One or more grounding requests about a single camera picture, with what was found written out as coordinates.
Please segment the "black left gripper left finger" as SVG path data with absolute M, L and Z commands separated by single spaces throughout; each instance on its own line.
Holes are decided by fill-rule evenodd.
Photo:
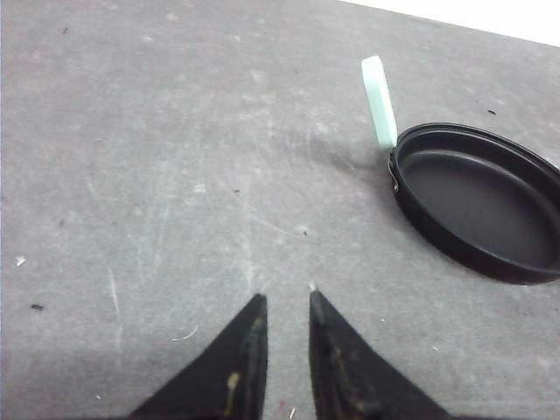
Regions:
M 267 299 L 256 294 L 199 357 L 129 418 L 260 419 L 267 366 Z

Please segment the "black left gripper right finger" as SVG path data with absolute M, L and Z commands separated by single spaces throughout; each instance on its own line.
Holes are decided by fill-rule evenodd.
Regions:
M 319 291 L 310 295 L 309 363 L 318 419 L 449 419 L 385 361 Z

